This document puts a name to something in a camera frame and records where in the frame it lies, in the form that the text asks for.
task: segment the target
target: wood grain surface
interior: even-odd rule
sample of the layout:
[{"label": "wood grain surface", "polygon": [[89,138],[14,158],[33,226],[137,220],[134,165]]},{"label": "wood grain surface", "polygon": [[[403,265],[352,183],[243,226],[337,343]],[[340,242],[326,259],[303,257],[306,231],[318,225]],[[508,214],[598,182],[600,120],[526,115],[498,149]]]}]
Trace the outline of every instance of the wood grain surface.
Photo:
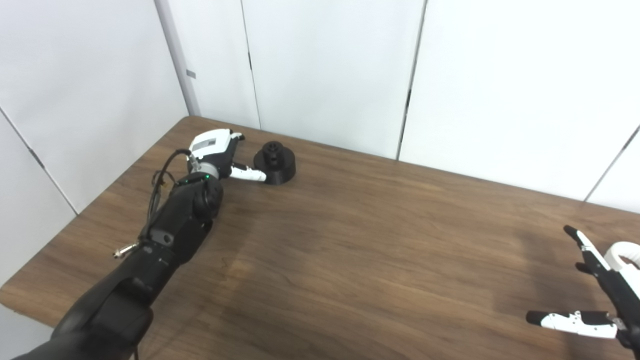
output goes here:
[{"label": "wood grain surface", "polygon": [[[631,359],[613,340],[526,324],[530,309],[613,310],[562,227],[600,250],[640,215],[230,126],[181,120],[0,291],[55,325],[143,226],[153,172],[204,131],[293,149],[283,186],[226,179],[214,230],[154,304],[151,359]],[[185,173],[174,161],[170,170]]]}]

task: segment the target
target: white wall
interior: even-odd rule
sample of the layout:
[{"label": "white wall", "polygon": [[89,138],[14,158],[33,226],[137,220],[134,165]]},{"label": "white wall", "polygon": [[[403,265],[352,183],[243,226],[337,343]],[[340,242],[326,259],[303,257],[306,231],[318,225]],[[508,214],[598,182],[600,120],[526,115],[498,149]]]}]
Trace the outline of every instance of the white wall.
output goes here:
[{"label": "white wall", "polygon": [[[0,1],[0,108],[78,211],[187,113],[151,0]],[[74,217],[4,113],[0,286]],[[7,359],[51,328],[0,306],[0,333]]]},{"label": "white wall", "polygon": [[157,3],[192,114],[260,128],[240,0]]},{"label": "white wall", "polygon": [[52,328],[0,304],[0,359],[13,359],[49,340]]},{"label": "white wall", "polygon": [[244,0],[262,129],[395,158],[423,0]]},{"label": "white wall", "polygon": [[[74,217],[71,207],[42,171],[0,112],[0,286]],[[51,328],[0,305],[0,359],[46,341]]]},{"label": "white wall", "polygon": [[636,134],[589,198],[594,204],[640,213],[640,136]]},{"label": "white wall", "polygon": [[0,2],[0,104],[76,211],[187,115],[151,0]]},{"label": "white wall", "polygon": [[640,119],[640,2],[429,0],[400,160],[584,200]]}]

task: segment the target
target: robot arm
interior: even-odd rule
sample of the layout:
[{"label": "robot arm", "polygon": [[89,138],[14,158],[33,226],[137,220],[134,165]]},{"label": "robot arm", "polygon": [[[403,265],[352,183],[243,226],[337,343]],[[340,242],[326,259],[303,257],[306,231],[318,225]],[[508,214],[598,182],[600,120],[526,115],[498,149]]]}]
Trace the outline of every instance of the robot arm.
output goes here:
[{"label": "robot arm", "polygon": [[[176,151],[160,172],[138,242],[114,253],[126,258],[76,301],[50,341],[16,359],[129,359],[153,320],[151,305],[209,234],[223,198],[220,179],[267,180],[264,172],[233,162],[242,139],[218,129],[196,136],[189,150]],[[162,176],[180,153],[188,156],[189,174],[175,182],[156,210]]]},{"label": "robot arm", "polygon": [[[596,278],[618,316],[611,316],[606,311],[529,311],[527,321],[582,336],[617,339],[625,348],[633,350],[636,359],[640,359],[640,270],[637,267],[640,266],[640,245],[618,242],[602,256],[581,231],[568,225],[564,231],[582,251],[584,262],[576,263],[575,267]],[[626,263],[622,258],[633,263]]]}]

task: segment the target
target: round base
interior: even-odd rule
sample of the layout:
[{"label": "round base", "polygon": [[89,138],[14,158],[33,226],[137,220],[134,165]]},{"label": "round base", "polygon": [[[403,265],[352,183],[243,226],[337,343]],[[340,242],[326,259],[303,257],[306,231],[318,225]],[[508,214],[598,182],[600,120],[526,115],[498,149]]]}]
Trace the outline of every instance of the round base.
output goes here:
[{"label": "round base", "polygon": [[267,175],[265,184],[281,185],[296,175],[295,155],[279,142],[266,143],[253,157],[253,165]]}]

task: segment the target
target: cable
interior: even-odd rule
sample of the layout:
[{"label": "cable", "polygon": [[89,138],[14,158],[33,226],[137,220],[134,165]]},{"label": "cable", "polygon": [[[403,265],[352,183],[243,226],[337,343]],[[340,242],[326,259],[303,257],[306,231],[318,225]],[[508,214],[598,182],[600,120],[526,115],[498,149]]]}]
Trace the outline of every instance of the cable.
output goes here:
[{"label": "cable", "polygon": [[[158,172],[154,189],[153,191],[151,191],[151,199],[149,200],[149,208],[147,210],[147,225],[148,225],[148,221],[151,220],[151,217],[156,212],[158,205],[160,204],[160,185],[163,184],[163,176],[165,173],[167,173],[166,169],[169,167],[169,164],[173,161],[173,159],[180,154],[185,154],[186,156],[189,156],[191,155],[191,151],[187,149],[177,149],[166,160],[166,162],[164,163],[164,166],[162,167],[162,170]],[[150,228],[151,228],[150,226],[147,226],[147,238],[149,238]]]}]

